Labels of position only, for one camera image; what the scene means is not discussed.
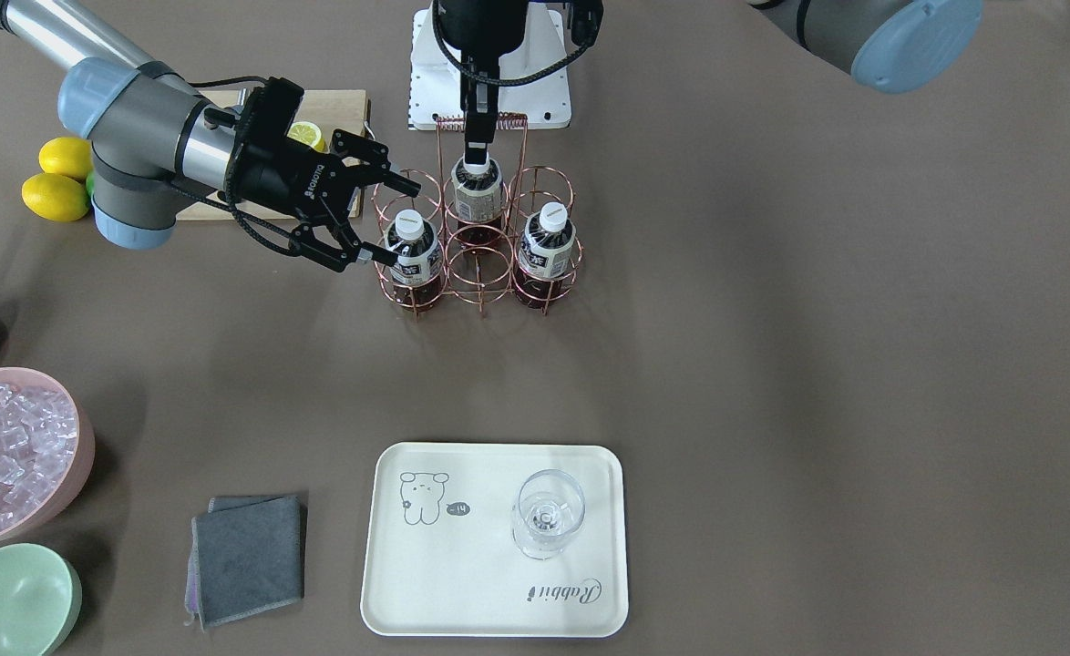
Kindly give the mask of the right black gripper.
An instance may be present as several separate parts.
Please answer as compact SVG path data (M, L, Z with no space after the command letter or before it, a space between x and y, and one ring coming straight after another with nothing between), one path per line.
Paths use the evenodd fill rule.
M251 202L302 223L289 238L294 256L334 272L349 265L392 266L395 253L363 241L349 223L360 188L384 184L417 198L421 184L408 179L388 158L388 147L348 129L334 129L324 152L288 136L304 90L281 77L255 88L243 105L228 159L223 199ZM335 245L315 235L328 225Z

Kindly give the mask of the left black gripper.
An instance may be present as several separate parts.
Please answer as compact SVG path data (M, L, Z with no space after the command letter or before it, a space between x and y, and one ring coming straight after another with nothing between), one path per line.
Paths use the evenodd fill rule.
M432 33L440 54L459 73L459 104L465 113L464 170L489 173L489 144L499 117L499 90L538 82L569 66L596 45L602 1L568 1L576 50L550 66L518 78L503 78L500 60L517 50L526 34L528 1L434 1Z

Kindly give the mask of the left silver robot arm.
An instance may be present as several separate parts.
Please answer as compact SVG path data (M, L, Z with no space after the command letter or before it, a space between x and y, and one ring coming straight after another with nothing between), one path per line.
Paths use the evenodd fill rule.
M602 1L570 1L575 46L544 68L505 78L500 62L526 36L528 1L432 1L431 33L458 72L469 174L488 171L504 87L538 82L569 66L599 37ZM981 1L753 1L786 37L863 87L906 93L930 83L967 48L983 16Z

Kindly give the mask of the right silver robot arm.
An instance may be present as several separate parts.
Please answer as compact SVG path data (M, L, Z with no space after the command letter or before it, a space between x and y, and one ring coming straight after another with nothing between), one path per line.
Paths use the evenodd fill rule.
M101 235L122 248L156 248L178 213L217 208L264 248L334 272L396 254L361 240L349 222L358 190L421 190L385 144L335 129L328 150L288 134L304 90L272 77L240 108L224 108L76 1L0 1L0 29L66 74L57 116L85 138L95 166Z

